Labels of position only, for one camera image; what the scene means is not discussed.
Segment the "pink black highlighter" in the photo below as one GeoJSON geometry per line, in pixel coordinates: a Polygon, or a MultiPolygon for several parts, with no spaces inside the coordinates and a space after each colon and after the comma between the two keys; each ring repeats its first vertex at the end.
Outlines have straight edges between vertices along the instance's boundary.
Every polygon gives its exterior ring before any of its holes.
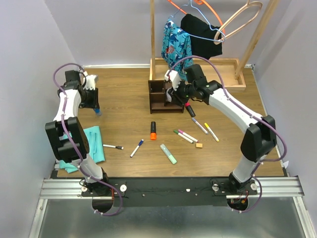
{"type": "Polygon", "coordinates": [[[190,103],[185,103],[184,105],[185,109],[187,110],[187,112],[189,113],[189,115],[194,118],[196,116],[192,106],[190,105],[190,103]]]}

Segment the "blue cylindrical pin container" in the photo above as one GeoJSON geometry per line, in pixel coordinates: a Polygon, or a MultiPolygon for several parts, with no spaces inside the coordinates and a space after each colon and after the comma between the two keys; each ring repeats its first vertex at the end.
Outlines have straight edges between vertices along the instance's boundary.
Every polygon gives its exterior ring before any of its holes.
{"type": "Polygon", "coordinates": [[[101,116],[101,115],[102,115],[101,110],[98,109],[98,108],[94,109],[94,112],[95,112],[95,114],[96,114],[97,116],[101,116]]]}

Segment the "orange black highlighter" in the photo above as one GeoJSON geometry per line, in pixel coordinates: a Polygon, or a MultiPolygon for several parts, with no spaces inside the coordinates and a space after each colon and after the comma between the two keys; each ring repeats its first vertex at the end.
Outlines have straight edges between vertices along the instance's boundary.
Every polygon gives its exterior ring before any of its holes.
{"type": "Polygon", "coordinates": [[[151,122],[151,128],[150,128],[150,140],[156,140],[157,139],[157,130],[156,130],[156,122],[151,122]]]}

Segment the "blue capped white marker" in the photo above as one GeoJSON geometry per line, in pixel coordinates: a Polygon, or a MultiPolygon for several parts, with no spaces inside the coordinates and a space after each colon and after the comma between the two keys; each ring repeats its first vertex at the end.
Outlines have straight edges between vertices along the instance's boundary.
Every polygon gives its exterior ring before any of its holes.
{"type": "Polygon", "coordinates": [[[143,142],[144,142],[144,139],[141,139],[140,142],[138,143],[138,145],[136,146],[136,148],[135,148],[135,149],[133,150],[133,152],[131,153],[130,158],[132,158],[132,157],[135,155],[135,153],[138,151],[138,149],[139,149],[140,146],[143,144],[143,142]]]}

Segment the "mint green highlighter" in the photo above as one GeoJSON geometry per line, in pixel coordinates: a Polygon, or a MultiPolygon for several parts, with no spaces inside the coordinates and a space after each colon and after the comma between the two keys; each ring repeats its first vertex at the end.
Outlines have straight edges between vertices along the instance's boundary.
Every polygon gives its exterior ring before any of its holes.
{"type": "Polygon", "coordinates": [[[161,150],[164,152],[164,154],[167,156],[167,158],[170,160],[170,162],[175,165],[177,163],[177,160],[174,158],[174,156],[171,154],[171,152],[168,150],[168,148],[164,145],[160,145],[161,150]]]}

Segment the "clear round pin container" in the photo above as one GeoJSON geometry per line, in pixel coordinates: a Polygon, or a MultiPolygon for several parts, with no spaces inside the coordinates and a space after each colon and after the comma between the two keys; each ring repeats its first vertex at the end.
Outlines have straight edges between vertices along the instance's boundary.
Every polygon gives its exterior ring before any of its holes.
{"type": "Polygon", "coordinates": [[[169,88],[166,91],[166,101],[171,103],[172,102],[172,96],[173,96],[173,90],[172,90],[172,88],[169,88]]]}

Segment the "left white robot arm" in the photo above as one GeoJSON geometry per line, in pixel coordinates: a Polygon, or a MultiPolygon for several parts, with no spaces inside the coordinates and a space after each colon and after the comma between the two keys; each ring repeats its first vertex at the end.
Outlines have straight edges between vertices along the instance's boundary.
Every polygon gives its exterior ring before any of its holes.
{"type": "Polygon", "coordinates": [[[84,176],[82,186],[87,192],[107,196],[111,189],[105,171],[97,164],[105,161],[100,128],[84,129],[78,118],[79,108],[92,109],[100,115],[97,75],[83,69],[65,72],[66,82],[57,94],[60,104],[53,121],[46,123],[50,145],[62,168],[70,166],[84,176]]]}

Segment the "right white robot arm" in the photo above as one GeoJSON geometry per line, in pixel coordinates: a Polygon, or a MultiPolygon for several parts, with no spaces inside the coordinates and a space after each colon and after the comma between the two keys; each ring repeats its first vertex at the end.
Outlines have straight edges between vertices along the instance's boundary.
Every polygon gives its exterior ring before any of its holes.
{"type": "Polygon", "coordinates": [[[188,100],[199,100],[220,110],[244,133],[240,146],[241,160],[230,173],[227,186],[231,193],[245,190],[258,164],[276,146],[275,120],[271,116],[262,117],[232,95],[217,81],[207,81],[200,65],[185,69],[186,80],[182,80],[175,70],[165,73],[165,80],[171,82],[169,96],[172,103],[180,106],[188,100]]]}

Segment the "brown wooden desk organizer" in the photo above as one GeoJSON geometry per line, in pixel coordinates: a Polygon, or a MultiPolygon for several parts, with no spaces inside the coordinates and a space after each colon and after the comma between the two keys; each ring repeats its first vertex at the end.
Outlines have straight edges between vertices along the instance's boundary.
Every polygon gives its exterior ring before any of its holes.
{"type": "Polygon", "coordinates": [[[184,107],[172,104],[166,99],[167,89],[171,87],[171,83],[165,80],[149,80],[149,105],[150,113],[183,113],[184,107]]]}

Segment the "pink capped marker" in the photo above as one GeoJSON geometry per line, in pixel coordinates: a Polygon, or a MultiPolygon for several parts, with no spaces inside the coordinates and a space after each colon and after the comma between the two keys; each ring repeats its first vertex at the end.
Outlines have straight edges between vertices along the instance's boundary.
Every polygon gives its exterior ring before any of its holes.
{"type": "Polygon", "coordinates": [[[181,134],[183,134],[183,135],[186,136],[187,138],[191,139],[191,140],[194,141],[195,143],[198,143],[198,140],[197,140],[197,139],[195,139],[195,138],[192,137],[191,135],[189,135],[189,134],[183,132],[182,130],[179,129],[178,132],[180,132],[181,134]]]}

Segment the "folded teal cloth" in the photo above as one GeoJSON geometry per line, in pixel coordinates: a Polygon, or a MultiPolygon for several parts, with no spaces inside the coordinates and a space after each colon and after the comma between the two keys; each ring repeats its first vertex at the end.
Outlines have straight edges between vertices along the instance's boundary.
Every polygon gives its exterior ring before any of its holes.
{"type": "MultiPolygon", "coordinates": [[[[95,163],[105,161],[106,159],[104,156],[104,149],[102,144],[100,128],[98,126],[85,128],[84,133],[89,142],[89,148],[90,148],[89,154],[91,158],[93,159],[93,161],[95,163]]],[[[73,173],[75,171],[78,171],[78,169],[74,165],[70,163],[66,163],[63,160],[59,162],[59,168],[66,170],[68,173],[73,173]]]]}

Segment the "yellow capped marker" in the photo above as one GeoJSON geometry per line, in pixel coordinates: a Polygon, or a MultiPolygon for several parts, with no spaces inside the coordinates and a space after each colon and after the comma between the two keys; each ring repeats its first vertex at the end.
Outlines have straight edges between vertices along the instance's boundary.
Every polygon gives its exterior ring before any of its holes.
{"type": "Polygon", "coordinates": [[[209,131],[209,133],[213,136],[213,138],[215,139],[216,142],[219,142],[218,137],[216,136],[216,134],[212,131],[212,129],[210,128],[210,126],[205,122],[204,123],[205,127],[207,128],[207,130],[209,131]]]}

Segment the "purple capped marker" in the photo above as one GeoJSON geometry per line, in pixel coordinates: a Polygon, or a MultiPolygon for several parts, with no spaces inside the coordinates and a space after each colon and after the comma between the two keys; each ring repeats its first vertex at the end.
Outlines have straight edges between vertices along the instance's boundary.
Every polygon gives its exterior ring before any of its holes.
{"type": "Polygon", "coordinates": [[[204,132],[204,134],[209,133],[195,118],[191,118],[191,119],[204,132]]]}

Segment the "green capped marker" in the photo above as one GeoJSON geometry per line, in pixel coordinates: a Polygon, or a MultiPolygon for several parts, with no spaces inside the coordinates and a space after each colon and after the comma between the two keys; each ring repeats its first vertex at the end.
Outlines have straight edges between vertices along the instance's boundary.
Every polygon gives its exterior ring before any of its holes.
{"type": "Polygon", "coordinates": [[[182,137],[183,139],[185,139],[186,141],[188,141],[189,143],[191,143],[191,144],[193,144],[193,143],[194,143],[194,141],[193,141],[193,140],[191,140],[191,139],[190,139],[190,138],[188,138],[187,136],[183,135],[183,134],[182,134],[182,133],[180,133],[179,131],[177,131],[177,130],[173,130],[173,132],[174,132],[175,134],[177,134],[178,136],[182,137]]]}

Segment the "blue patterned shorts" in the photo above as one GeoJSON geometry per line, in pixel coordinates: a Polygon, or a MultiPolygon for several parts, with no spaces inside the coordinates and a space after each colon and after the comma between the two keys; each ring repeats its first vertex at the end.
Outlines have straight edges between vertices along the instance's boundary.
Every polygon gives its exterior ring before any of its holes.
{"type": "Polygon", "coordinates": [[[191,55],[190,35],[168,19],[163,29],[162,58],[172,68],[179,60],[191,55]]]}

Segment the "black capped white marker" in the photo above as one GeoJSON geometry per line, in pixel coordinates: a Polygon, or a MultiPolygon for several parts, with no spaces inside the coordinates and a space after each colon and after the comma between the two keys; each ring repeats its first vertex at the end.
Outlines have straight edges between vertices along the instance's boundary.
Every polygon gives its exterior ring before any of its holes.
{"type": "Polygon", "coordinates": [[[118,149],[118,150],[123,150],[124,149],[123,146],[115,146],[115,145],[107,145],[107,144],[103,144],[103,147],[105,147],[105,148],[114,148],[114,149],[118,149]]]}

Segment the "black garment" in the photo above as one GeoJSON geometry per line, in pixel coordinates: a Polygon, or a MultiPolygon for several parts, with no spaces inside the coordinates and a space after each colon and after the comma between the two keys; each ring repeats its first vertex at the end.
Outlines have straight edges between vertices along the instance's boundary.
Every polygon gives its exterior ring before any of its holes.
{"type": "Polygon", "coordinates": [[[222,55],[222,44],[216,45],[212,41],[217,31],[211,30],[207,23],[191,14],[186,14],[181,20],[181,29],[190,35],[193,55],[208,60],[222,55]]]}

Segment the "orange plastic hanger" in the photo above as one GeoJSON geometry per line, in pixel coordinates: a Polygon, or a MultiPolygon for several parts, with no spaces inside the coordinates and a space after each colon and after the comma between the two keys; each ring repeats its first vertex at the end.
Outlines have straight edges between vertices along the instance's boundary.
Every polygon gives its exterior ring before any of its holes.
{"type": "Polygon", "coordinates": [[[196,5],[206,5],[207,8],[214,14],[214,16],[217,18],[217,20],[219,21],[220,23],[220,26],[222,26],[222,21],[220,19],[220,17],[218,16],[218,14],[216,13],[216,11],[205,1],[205,0],[194,0],[194,2],[196,3],[196,5]]]}

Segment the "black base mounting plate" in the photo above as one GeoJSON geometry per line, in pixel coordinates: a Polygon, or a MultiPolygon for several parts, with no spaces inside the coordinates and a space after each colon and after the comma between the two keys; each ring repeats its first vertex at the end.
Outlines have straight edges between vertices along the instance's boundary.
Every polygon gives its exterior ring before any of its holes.
{"type": "Polygon", "coordinates": [[[82,184],[81,195],[93,197],[95,206],[106,206],[113,199],[114,206],[123,207],[171,207],[171,206],[227,206],[245,210],[247,199],[256,195],[257,185],[253,179],[236,185],[228,177],[166,177],[166,178],[124,178],[112,177],[109,184],[97,183],[93,188],[82,184]]]}

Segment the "aluminium rail frame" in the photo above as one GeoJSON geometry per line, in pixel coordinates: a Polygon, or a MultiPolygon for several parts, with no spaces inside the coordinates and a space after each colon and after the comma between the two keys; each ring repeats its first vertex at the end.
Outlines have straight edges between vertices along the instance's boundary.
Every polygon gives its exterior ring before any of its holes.
{"type": "MultiPolygon", "coordinates": [[[[219,110],[193,102],[200,122],[207,122],[220,142],[203,135],[187,113],[149,112],[147,68],[90,68],[99,76],[102,117],[80,111],[84,126],[98,125],[104,141],[124,151],[105,150],[104,167],[111,176],[224,176],[237,165],[242,133],[219,110]],[[157,139],[150,140],[151,122],[157,139]],[[182,130],[203,144],[189,143],[173,130],[182,130]],[[130,158],[141,139],[135,155],[130,158]],[[173,165],[160,145],[177,163],[173,165]]],[[[58,171],[44,181],[41,199],[45,215],[41,238],[314,238],[317,235],[302,197],[264,197],[252,211],[237,214],[226,207],[126,207],[121,214],[94,214],[91,200],[80,194],[79,173],[58,171]]]]}

